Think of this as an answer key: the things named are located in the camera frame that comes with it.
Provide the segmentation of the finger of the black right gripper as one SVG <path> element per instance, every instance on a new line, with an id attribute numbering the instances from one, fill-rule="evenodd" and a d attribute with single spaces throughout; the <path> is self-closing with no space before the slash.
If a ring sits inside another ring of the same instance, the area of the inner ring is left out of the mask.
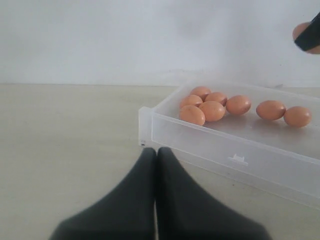
<path id="1" fill-rule="evenodd" d="M 309 26 L 294 40 L 294 43 L 304 52 L 320 46 L 320 13 L 310 21 Z"/>

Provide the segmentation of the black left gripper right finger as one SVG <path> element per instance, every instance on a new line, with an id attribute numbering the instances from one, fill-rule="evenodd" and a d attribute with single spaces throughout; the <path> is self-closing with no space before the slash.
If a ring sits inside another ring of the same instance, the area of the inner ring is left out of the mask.
<path id="1" fill-rule="evenodd" d="M 156 214 L 161 240 L 269 240 L 259 223 L 205 191 L 172 150 L 161 147 L 156 165 Z"/>

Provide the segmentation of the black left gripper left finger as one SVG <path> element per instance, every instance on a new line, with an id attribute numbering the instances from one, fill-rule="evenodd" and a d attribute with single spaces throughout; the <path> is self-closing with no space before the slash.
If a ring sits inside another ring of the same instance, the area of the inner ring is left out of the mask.
<path id="1" fill-rule="evenodd" d="M 101 200 L 63 220 L 52 240 L 155 239 L 157 154 L 144 148 L 125 178 Z"/>

